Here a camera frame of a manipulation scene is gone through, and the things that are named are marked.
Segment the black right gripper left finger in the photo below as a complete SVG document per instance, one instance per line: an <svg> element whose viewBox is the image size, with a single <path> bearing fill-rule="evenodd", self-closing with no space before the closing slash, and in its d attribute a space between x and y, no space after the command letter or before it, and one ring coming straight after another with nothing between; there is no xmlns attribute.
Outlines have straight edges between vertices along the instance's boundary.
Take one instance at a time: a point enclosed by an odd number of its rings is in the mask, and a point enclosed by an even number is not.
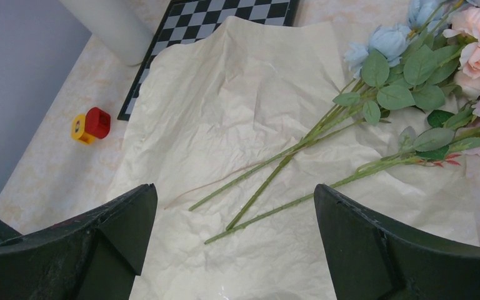
<svg viewBox="0 0 480 300"><path fill-rule="evenodd" d="M142 184L0 244L0 299L128 299L143 271L158 194Z"/></svg>

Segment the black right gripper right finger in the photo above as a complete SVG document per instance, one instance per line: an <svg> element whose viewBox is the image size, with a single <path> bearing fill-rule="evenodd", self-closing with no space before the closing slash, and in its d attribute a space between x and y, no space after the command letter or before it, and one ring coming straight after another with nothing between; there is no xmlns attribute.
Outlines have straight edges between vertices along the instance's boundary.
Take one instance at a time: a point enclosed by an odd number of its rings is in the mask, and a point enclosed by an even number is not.
<svg viewBox="0 0 480 300"><path fill-rule="evenodd" d="M314 205L338 299L480 299L480 247L408 226L324 184Z"/></svg>

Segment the pink blue flower bunch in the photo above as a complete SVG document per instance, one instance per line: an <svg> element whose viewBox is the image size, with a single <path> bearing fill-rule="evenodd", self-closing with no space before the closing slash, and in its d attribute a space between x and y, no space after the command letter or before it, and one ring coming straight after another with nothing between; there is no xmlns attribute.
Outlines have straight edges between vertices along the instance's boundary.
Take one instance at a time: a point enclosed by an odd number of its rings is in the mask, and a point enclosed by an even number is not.
<svg viewBox="0 0 480 300"><path fill-rule="evenodd" d="M298 152L358 124L386 123L393 111L416 108L427 114L428 128L417 134L407 127L396 153L359 166L336 186L398 165L442 167L462 154L480 157L480 1L411 1L406 24L377 27L367 44L351 45L344 61L353 77L309 132L217 190L278 162L210 243L249 226L243 216Z"/></svg>

